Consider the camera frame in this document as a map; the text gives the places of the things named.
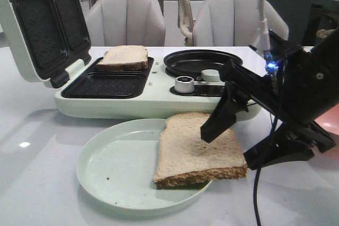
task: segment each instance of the sandwich maker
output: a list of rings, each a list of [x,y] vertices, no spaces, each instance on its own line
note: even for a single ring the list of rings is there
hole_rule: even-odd
[[[242,64],[226,52],[184,50],[165,58],[149,56],[144,70],[99,71],[100,58],[94,61],[89,54],[91,41],[79,0],[0,0],[0,11],[20,74],[57,88],[58,110],[69,116],[139,119],[210,113],[224,93],[224,82],[197,74],[204,67],[217,70],[228,59]],[[260,109],[252,105],[249,112],[237,113],[237,119],[251,119]]]

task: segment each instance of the white table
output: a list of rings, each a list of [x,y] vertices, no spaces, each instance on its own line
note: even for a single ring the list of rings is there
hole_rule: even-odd
[[[100,57],[103,50],[92,49],[91,55]],[[163,56],[176,50],[149,48],[150,55]],[[200,199],[173,214],[146,219],[115,214],[83,190],[75,165],[89,139],[123,121],[62,115],[54,89],[25,82],[9,48],[1,48],[0,56],[0,225],[256,225],[251,170],[241,180],[214,181]],[[268,134],[270,119],[262,110],[234,129],[246,150]],[[264,168],[258,204],[263,225],[338,225],[339,148],[316,152],[308,162]]]

